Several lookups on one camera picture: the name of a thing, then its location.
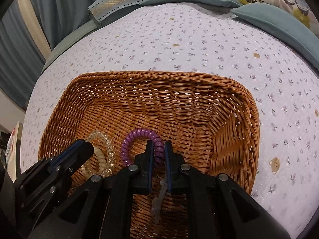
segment wicker basket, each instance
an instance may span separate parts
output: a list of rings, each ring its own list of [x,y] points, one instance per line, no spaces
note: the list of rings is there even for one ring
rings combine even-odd
[[[203,173],[230,175],[246,192],[253,187],[259,153],[259,118],[250,92],[220,76],[190,72],[97,72],[74,79],[55,107],[42,136],[39,158],[56,156],[74,139],[94,129],[112,137],[119,152],[125,135],[137,127],[155,130],[171,140],[174,151]],[[94,141],[102,151],[104,145]],[[144,151],[146,140],[131,148],[132,159]],[[91,158],[93,166],[98,161]],[[123,167],[116,156],[114,173]],[[155,170],[153,191],[136,195],[132,238],[187,238],[186,197],[166,194],[161,221],[150,215],[165,169]],[[80,171],[75,185],[84,182]]]

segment clear beaded bracelet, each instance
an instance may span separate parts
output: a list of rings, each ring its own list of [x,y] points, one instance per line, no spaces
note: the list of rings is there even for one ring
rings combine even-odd
[[[86,179],[89,179],[92,175],[101,175],[102,177],[108,177],[112,174],[115,169],[115,152],[112,145],[112,141],[109,136],[100,130],[94,130],[86,139],[87,142],[92,142],[94,139],[100,139],[104,142],[106,150],[107,150],[107,159],[105,159],[105,155],[98,147],[94,147],[94,154],[98,158],[99,171],[93,169],[90,164],[90,160],[88,160],[84,165],[81,166],[81,171]]]

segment purple coil bracelet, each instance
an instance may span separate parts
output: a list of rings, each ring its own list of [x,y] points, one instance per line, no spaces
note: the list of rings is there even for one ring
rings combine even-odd
[[[136,128],[131,131],[123,140],[121,146],[121,160],[125,166],[133,164],[129,156],[129,147],[131,143],[138,138],[146,137],[153,141],[154,144],[154,163],[155,165],[160,165],[164,159],[164,143],[159,135],[147,128]]]

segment silver bolt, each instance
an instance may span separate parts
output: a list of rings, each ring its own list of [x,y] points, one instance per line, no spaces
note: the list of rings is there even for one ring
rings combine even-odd
[[[183,171],[189,171],[190,170],[190,165],[189,164],[182,164],[181,165],[181,169]]]
[[[101,176],[100,175],[93,175],[91,177],[91,181],[93,182],[99,182],[101,180]]]
[[[56,187],[55,187],[55,186],[52,186],[52,187],[50,188],[50,193],[55,192],[55,189],[56,189]]]
[[[133,171],[137,171],[137,170],[138,170],[138,165],[136,165],[136,164],[130,165],[130,166],[129,166],[129,170],[132,171],[132,172],[133,172]]]
[[[218,175],[218,178],[219,178],[222,182],[225,182],[225,181],[228,180],[228,176],[227,176],[226,174],[224,174],[224,173],[219,174],[219,175]]]

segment mattress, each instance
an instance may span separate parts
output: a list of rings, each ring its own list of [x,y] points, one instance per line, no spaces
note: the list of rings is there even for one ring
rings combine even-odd
[[[318,75],[296,51],[228,8],[191,3],[142,7],[69,48],[41,75],[31,95],[21,171],[37,162],[48,119],[75,77],[123,70],[204,72],[243,84],[260,116],[251,196],[292,238],[299,235],[319,205]]]

